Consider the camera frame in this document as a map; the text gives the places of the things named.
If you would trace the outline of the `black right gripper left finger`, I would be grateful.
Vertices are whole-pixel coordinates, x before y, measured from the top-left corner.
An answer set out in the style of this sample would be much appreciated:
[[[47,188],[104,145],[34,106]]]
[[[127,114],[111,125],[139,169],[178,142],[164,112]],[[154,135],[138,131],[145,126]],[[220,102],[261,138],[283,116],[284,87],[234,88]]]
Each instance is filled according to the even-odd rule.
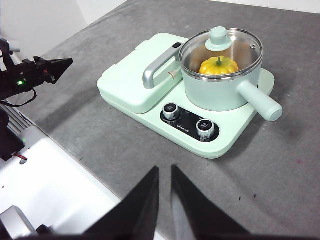
[[[159,212],[159,185],[159,168],[155,166],[84,236],[88,240],[152,240]]]

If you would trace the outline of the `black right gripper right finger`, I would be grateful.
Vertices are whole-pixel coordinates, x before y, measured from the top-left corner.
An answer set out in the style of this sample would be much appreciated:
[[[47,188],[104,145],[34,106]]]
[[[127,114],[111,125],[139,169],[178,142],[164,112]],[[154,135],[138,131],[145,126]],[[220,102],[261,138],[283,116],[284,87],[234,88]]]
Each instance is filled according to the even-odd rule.
[[[249,240],[253,237],[207,199],[177,165],[171,166],[171,210],[177,240]]]

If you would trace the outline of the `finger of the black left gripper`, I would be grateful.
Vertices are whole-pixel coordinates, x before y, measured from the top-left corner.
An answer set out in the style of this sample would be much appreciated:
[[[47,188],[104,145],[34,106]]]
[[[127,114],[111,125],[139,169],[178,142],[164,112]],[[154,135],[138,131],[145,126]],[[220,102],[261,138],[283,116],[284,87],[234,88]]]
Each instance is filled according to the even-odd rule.
[[[72,58],[60,58],[45,60],[34,56],[36,69],[39,72],[39,79],[49,84],[56,84],[64,72],[73,64]]]

